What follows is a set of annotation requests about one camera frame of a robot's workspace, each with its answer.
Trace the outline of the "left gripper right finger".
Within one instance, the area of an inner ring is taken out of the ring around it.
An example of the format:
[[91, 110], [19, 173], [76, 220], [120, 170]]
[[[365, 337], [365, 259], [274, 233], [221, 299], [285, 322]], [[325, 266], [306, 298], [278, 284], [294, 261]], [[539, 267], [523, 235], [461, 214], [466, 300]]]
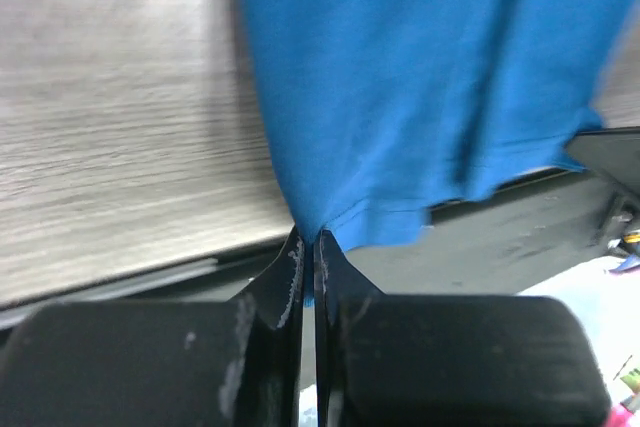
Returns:
[[546, 296], [382, 292], [323, 231], [313, 246], [322, 426], [601, 426], [586, 334]]

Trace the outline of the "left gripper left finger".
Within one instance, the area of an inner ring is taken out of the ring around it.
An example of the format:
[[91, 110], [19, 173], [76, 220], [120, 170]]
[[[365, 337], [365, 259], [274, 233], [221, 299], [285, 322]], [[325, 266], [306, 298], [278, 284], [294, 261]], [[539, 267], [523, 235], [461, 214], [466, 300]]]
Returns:
[[41, 308], [1, 360], [5, 426], [294, 426], [305, 246], [231, 299]]

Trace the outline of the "blue t shirt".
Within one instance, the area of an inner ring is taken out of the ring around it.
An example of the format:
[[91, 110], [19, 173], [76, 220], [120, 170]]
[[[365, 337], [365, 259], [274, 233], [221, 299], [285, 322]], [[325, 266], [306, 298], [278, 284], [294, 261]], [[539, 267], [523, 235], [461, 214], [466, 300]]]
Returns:
[[636, 0], [239, 0], [275, 176], [306, 244], [414, 241], [603, 122]]

